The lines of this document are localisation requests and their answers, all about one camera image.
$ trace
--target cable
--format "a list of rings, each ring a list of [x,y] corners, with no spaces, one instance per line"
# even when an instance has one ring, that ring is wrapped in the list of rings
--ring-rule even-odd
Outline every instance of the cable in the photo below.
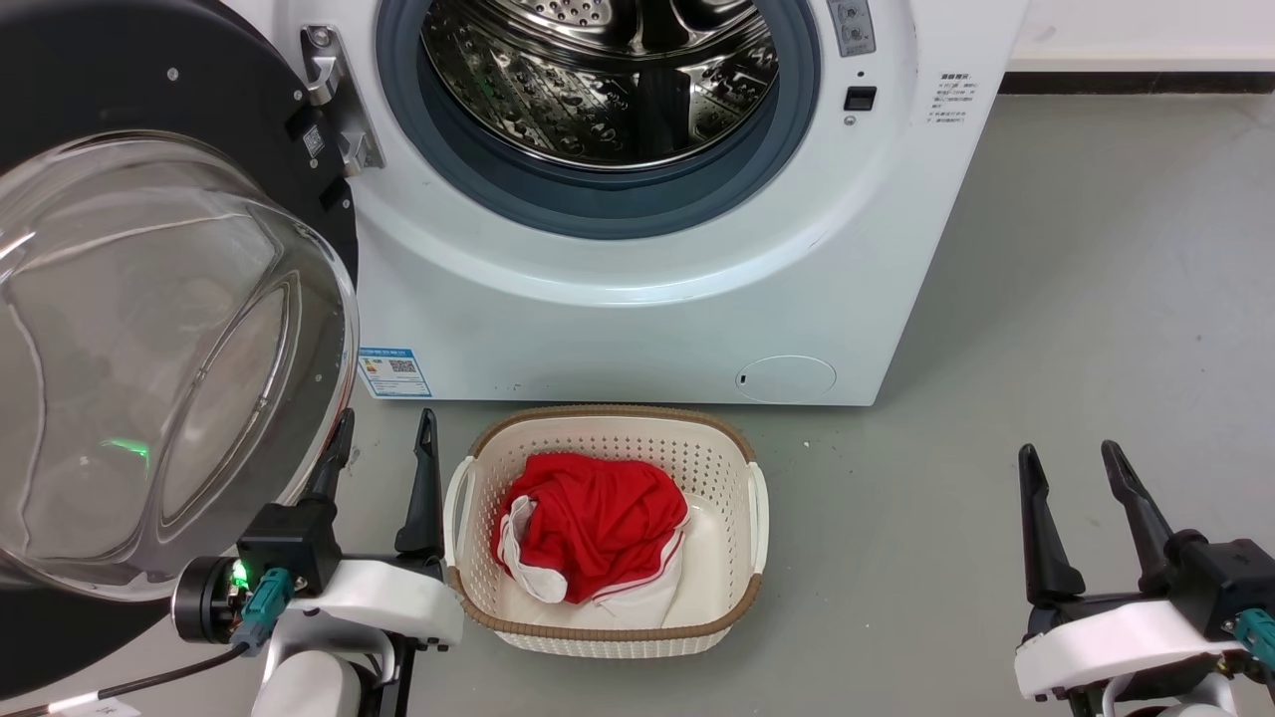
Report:
[[[196,662],[194,665],[187,665],[178,670],[171,672],[163,672],[162,675],[152,675],[150,677],[143,677],[140,680],[133,680],[131,683],[124,683],[122,685],[115,685],[113,688],[106,688],[105,690],[97,690],[82,694],[79,697],[71,697],[66,699],[60,699],[57,702],[51,702],[41,707],[31,707],[28,709],[20,709],[18,712],[10,712],[8,714],[0,714],[0,717],[41,717],[43,714],[56,714],[71,707],[79,707],[80,704],[89,704],[99,699],[110,699],[112,697],[120,697],[121,694],[129,694],[131,691],[144,690],[147,688],[153,688],[156,685],[162,685],[164,683],[171,683],[173,680],[180,680],[182,677],[189,677],[191,675],[203,672],[204,670],[212,670],[219,665],[226,665],[231,660],[235,660],[240,654],[247,652],[247,643],[240,643],[232,647],[229,651],[213,657],[212,660],[205,660],[203,662]]]

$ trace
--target white wall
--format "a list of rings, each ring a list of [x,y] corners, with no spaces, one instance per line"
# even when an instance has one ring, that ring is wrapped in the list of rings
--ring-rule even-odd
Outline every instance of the white wall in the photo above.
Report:
[[[1275,0],[1031,0],[1021,71],[1275,71]]]

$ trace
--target teal connector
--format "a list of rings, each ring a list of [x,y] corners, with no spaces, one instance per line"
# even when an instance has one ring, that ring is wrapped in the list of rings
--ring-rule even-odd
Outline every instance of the teal connector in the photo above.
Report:
[[[1235,620],[1235,639],[1267,667],[1275,667],[1275,619],[1265,610],[1244,610]]]
[[[274,633],[283,610],[292,602],[296,589],[292,575],[283,568],[272,568],[261,577],[251,600],[240,612],[240,624],[231,635],[231,646],[246,644],[244,654],[255,657]]]

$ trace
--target black cable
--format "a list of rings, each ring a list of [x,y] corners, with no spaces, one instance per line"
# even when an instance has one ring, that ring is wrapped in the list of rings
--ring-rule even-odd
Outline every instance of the black cable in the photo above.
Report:
[[[205,660],[203,662],[196,662],[194,665],[180,667],[171,672],[153,675],[150,677],[143,677],[140,680],[133,680],[131,683],[124,683],[122,685],[115,685],[113,688],[106,688],[103,690],[97,690],[96,693],[89,693],[92,695],[92,699],[87,699],[85,703],[97,702],[99,699],[110,699],[112,697],[120,697],[121,694],[129,694],[131,691],[144,690],[147,688],[153,688],[156,685],[171,683],[173,680],[180,680],[182,677],[189,677],[191,675],[203,672],[204,670],[212,670],[213,667],[224,665],[231,660],[235,660],[240,654],[244,654],[245,652],[247,652],[247,643],[240,643],[232,647],[229,651],[223,652],[217,657],[213,657],[212,660]],[[66,702],[66,700],[51,702],[48,704],[42,704],[40,707],[31,707],[28,709],[20,709],[18,712],[0,714],[0,717],[41,717],[42,714],[51,714],[54,707],[57,706],[60,702]]]

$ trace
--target gray floor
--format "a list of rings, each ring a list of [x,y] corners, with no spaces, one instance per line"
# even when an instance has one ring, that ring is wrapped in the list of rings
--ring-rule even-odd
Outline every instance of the gray floor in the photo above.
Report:
[[[1061,714],[1023,702],[1015,453],[1040,449],[1093,591],[1137,575],[1099,441],[1125,445],[1176,527],[1275,550],[1275,103],[1002,98],[878,404],[731,407],[770,485],[756,607],[717,649],[648,662],[523,653],[470,625],[418,662],[413,714]],[[418,406],[358,410],[348,550],[393,541]],[[511,406],[436,406],[446,467]],[[198,658],[161,625],[22,700]],[[247,714],[240,661],[130,697]],[[1248,714],[1272,713],[1261,690]]]

